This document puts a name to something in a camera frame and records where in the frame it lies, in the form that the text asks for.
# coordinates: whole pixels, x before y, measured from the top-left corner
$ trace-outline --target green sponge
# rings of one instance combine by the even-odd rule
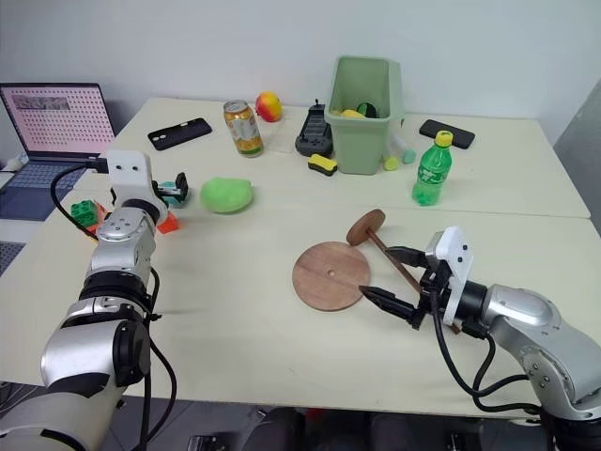
[[[215,213],[233,213],[242,210],[253,200],[253,187],[245,179],[215,177],[203,184],[200,202]]]

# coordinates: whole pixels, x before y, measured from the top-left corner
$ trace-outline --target red toy block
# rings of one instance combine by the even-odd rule
[[[176,215],[171,211],[167,214],[167,219],[157,225],[159,231],[164,235],[165,233],[173,232],[179,229],[179,222],[177,221]]]

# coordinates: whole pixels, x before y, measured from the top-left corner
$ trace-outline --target laptop screen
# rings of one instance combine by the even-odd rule
[[[0,96],[30,158],[97,156],[115,139],[96,84],[0,84]]]

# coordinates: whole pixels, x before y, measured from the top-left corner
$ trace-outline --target green plastic bottle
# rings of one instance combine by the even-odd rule
[[[453,134],[445,130],[436,133],[434,146],[429,148],[420,160],[417,181],[413,185],[411,196],[420,205],[434,205],[439,201],[442,183],[451,170],[451,152]]]

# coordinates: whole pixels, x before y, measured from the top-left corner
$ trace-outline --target phone case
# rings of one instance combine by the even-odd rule
[[[178,144],[185,143],[191,139],[211,133],[213,129],[207,122],[198,117],[196,119],[182,122],[181,124],[156,130],[148,134],[148,139],[156,150],[165,150]]]
[[[428,136],[429,138],[435,138],[436,133],[441,130],[446,130],[453,134],[453,146],[458,148],[468,148],[471,145],[473,138],[476,137],[472,132],[467,132],[458,129],[457,127],[453,127],[452,125],[443,124],[442,122],[432,119],[428,119],[424,122],[422,127],[420,127],[420,134]]]

